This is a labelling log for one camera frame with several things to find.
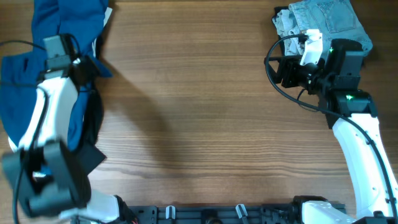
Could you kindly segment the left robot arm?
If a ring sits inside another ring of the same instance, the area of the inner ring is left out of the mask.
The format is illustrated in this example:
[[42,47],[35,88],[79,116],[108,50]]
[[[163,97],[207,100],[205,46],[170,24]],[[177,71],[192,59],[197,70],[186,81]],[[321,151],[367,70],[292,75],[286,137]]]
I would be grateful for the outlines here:
[[68,148],[68,127],[81,88],[98,73],[80,53],[77,39],[59,34],[44,39],[46,69],[32,87],[37,93],[30,124],[16,152],[2,156],[13,191],[12,215],[55,217],[72,223],[112,223],[119,219],[118,199],[93,190],[87,171]]

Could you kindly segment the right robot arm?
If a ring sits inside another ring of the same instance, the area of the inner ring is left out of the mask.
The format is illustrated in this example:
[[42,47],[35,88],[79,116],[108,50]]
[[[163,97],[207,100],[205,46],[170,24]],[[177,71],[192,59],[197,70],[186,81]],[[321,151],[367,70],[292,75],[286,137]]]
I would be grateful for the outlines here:
[[353,223],[397,223],[397,181],[381,139],[372,96],[359,89],[363,46],[334,39],[326,59],[305,56],[265,59],[270,84],[285,98],[326,117],[348,166],[356,200]]

